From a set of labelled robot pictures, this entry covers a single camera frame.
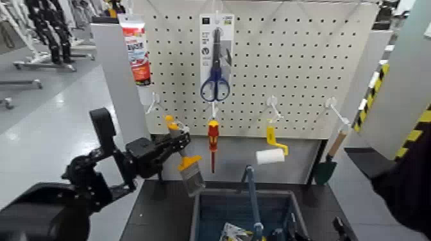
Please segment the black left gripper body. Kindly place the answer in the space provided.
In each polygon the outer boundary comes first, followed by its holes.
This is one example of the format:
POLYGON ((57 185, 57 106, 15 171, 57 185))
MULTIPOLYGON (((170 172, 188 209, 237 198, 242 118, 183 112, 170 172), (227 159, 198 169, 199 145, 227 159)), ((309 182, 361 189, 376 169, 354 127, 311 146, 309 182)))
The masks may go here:
POLYGON ((157 175, 162 178, 164 148, 147 138, 139 138, 126 144, 126 152, 134 163, 136 173, 144 178, 157 175))

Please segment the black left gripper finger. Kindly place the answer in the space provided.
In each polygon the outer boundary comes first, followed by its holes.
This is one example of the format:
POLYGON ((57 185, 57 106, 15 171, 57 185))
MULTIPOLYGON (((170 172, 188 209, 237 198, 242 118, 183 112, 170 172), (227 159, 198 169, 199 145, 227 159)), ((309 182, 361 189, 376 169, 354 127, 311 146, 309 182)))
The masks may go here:
POLYGON ((160 154, 157 154, 153 159, 153 164, 156 166, 163 166, 163 164, 169 159, 169 157, 175 153, 178 153, 179 150, 164 149, 160 154))
POLYGON ((183 133, 177 137, 167 134, 160 142, 160 146, 164 149, 182 150, 190 143, 189 133, 183 133))

